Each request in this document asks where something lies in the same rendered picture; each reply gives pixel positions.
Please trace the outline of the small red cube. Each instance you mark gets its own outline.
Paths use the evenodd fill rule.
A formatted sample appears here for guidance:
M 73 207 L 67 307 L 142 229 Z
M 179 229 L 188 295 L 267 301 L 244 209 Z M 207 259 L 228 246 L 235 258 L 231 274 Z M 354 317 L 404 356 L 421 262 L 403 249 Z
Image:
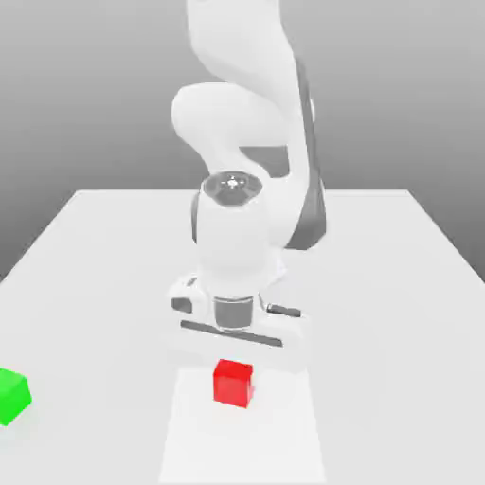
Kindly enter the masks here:
M 213 370 L 213 399 L 221 404 L 247 408 L 253 395 L 253 366 L 221 359 Z

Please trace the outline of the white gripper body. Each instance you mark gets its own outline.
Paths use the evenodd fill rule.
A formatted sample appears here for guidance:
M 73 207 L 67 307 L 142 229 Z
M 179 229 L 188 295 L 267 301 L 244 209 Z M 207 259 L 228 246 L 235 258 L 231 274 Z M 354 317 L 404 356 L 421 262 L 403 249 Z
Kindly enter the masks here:
M 308 319 L 266 314 L 240 332 L 224 332 L 205 323 L 178 319 L 169 325 L 169 342 L 209 360 L 225 359 L 298 373 L 308 364 Z

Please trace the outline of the small green cube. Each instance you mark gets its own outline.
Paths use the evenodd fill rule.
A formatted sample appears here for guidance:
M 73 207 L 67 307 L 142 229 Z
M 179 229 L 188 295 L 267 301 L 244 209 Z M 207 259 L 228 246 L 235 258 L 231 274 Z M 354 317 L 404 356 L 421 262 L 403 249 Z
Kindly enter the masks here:
M 27 378 L 0 368 L 0 424 L 8 426 L 32 402 Z

